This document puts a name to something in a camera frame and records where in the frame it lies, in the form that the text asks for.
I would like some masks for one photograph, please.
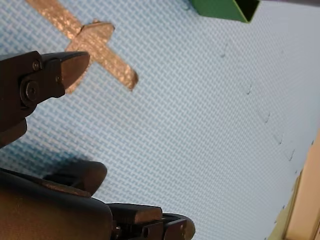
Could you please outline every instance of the green box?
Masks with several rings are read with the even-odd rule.
[[[196,11],[206,17],[250,23],[259,0],[190,0]]]

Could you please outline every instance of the beige board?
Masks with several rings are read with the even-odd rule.
[[[286,240],[320,240],[320,131],[303,167]]]
[[[132,90],[136,86],[137,73],[106,45],[114,31],[111,23],[94,21],[92,24],[82,25],[57,0],[26,0],[26,2],[71,40],[66,51],[89,52],[91,56],[89,65],[98,62],[128,89]],[[72,93],[82,77],[83,75],[66,92]]]

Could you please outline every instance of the copper tape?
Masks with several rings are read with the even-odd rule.
[[[98,62],[128,89],[132,90],[135,87],[138,82],[137,73],[106,45],[114,31],[111,23],[95,21],[82,26],[57,0],[26,0],[26,2],[71,40],[65,51],[89,52],[91,56],[89,66],[93,62]],[[66,92],[72,93],[80,84],[82,77],[83,75]]]

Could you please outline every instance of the textured surface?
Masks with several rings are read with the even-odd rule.
[[[27,118],[0,164],[33,175],[67,159],[108,167],[96,197],[162,206],[196,240],[263,240],[316,136],[320,8],[262,2],[251,24],[198,16],[183,0],[63,0],[139,74],[129,92],[98,64]],[[69,40],[23,0],[0,1],[0,54]]]

